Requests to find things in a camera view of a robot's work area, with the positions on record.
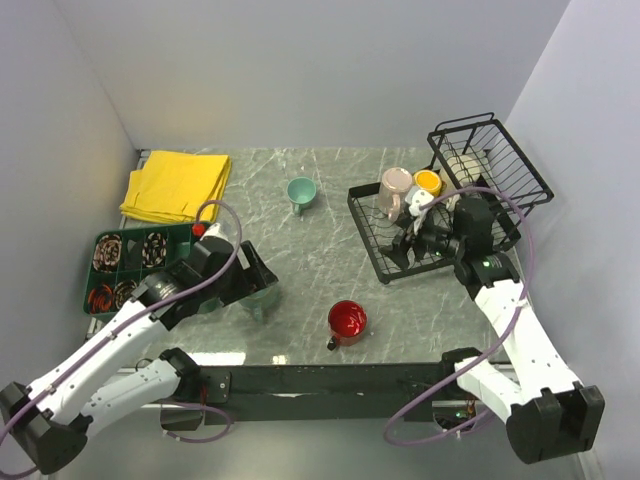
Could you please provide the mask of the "grey-green glazed mug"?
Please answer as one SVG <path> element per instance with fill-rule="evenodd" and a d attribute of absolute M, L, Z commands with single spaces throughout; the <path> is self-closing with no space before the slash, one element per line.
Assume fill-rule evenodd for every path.
<path fill-rule="evenodd" d="M 274 284 L 241 299 L 239 304 L 251 314 L 255 321 L 263 323 L 265 312 L 277 302 L 278 298 L 279 286 Z"/>

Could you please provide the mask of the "pink mug dark interior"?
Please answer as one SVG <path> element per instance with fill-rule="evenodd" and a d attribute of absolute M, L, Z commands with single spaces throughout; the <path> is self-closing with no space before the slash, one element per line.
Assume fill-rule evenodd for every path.
<path fill-rule="evenodd" d="M 414 186 L 412 175 L 404 168 L 392 167 L 381 177 L 378 208 L 390 222 L 395 222 L 403 210 L 404 199 Z"/>

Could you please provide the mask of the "yellow mug black handle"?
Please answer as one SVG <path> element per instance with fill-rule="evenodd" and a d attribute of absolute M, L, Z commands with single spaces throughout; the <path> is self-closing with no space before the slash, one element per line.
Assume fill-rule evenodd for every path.
<path fill-rule="evenodd" d="M 438 173 L 432 170 L 419 170 L 413 174 L 416 186 L 427 191 L 433 197 L 439 197 L 444 189 L 444 182 Z"/>

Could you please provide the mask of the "cream floral mug green interior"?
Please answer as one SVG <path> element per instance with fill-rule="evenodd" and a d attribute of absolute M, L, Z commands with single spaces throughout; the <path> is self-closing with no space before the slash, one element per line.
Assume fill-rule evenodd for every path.
<path fill-rule="evenodd" d="M 451 156 L 446 164 L 461 188 L 475 185 L 482 175 L 482 164 L 469 155 Z"/>

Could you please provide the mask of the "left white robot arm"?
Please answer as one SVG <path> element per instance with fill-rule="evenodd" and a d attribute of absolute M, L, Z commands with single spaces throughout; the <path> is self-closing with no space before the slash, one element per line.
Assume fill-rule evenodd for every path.
<path fill-rule="evenodd" d="M 1 392 L 3 436 L 12 436 L 43 474 L 73 461 L 109 424 L 144 404 L 186 402 L 200 388 L 200 367 L 178 348 L 118 381 L 119 368 L 156 338 L 215 301 L 233 304 L 278 281 L 253 245 L 205 235 L 189 255 L 142 279 L 116 315 L 57 367 Z"/>

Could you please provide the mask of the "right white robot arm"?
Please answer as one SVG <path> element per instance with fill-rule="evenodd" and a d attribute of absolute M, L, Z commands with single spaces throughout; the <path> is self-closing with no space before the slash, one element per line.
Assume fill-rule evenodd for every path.
<path fill-rule="evenodd" d="M 456 275 L 497 342 L 482 353 L 456 353 L 435 385 L 387 421 L 383 437 L 402 445 L 392 428 L 405 414 L 439 391 L 450 398 L 467 392 L 504 423 L 512 450 L 525 464 L 589 451 L 604 396 L 597 386 L 584 385 L 555 349 L 528 300 L 528 281 L 493 248 L 493 221 L 485 200 L 465 196 L 456 204 L 450 238 Z"/>

